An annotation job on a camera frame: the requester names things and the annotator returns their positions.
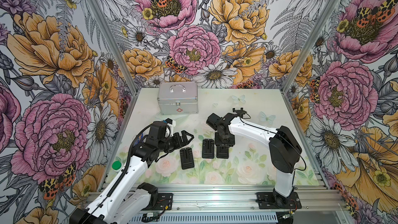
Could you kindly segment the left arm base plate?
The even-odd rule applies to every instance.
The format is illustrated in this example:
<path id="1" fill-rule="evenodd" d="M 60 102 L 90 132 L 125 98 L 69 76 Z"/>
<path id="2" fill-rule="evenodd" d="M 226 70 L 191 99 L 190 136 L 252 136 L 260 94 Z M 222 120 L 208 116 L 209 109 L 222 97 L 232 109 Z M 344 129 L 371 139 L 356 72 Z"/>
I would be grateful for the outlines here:
<path id="1" fill-rule="evenodd" d="M 146 208 L 145 211 L 170 211 L 173 205 L 173 193 L 158 193 L 156 200 L 153 200 Z"/>

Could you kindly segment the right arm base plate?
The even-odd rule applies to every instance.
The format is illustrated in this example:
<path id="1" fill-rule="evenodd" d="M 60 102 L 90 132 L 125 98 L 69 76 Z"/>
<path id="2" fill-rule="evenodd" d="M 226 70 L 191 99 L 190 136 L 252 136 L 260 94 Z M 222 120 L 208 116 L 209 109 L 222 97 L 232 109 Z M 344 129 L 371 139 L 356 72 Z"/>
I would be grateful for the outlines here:
<path id="1" fill-rule="evenodd" d="M 301 200 L 294 191 L 288 197 L 277 192 L 257 192 L 256 197 L 259 209 L 292 209 L 296 211 L 302 208 Z"/>

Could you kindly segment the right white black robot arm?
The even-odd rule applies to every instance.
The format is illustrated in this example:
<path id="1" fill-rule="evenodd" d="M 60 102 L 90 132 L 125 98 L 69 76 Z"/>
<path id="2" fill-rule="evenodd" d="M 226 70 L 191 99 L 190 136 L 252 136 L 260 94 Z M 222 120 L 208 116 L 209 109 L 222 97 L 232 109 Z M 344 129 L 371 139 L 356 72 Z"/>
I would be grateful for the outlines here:
<path id="1" fill-rule="evenodd" d="M 272 193 L 265 193 L 256 202 L 262 209 L 299 209 L 299 198 L 294 192 L 295 166 L 302 159 L 302 148 L 291 130 L 282 125 L 270 128 L 250 122 L 243 109 L 232 109 L 220 117 L 211 114 L 206 124 L 215 131 L 214 145 L 217 158 L 226 159 L 229 148 L 235 145 L 237 136 L 265 145 L 270 152 L 272 165 L 276 169 L 276 184 Z"/>

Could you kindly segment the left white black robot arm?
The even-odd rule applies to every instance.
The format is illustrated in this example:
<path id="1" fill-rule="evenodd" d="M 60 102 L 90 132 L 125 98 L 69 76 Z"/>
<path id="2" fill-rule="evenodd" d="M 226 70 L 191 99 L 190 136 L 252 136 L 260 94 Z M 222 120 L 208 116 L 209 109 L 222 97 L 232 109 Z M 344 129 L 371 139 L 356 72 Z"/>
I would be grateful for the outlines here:
<path id="1" fill-rule="evenodd" d="M 154 121 L 143 128 L 129 147 L 127 159 L 117 176 L 85 209 L 73 211 L 71 224 L 126 224 L 132 217 L 157 204 L 156 186 L 143 183 L 127 194 L 149 167 L 160 159 L 189 145 L 194 136 L 185 130 L 174 132 L 175 121 Z"/>

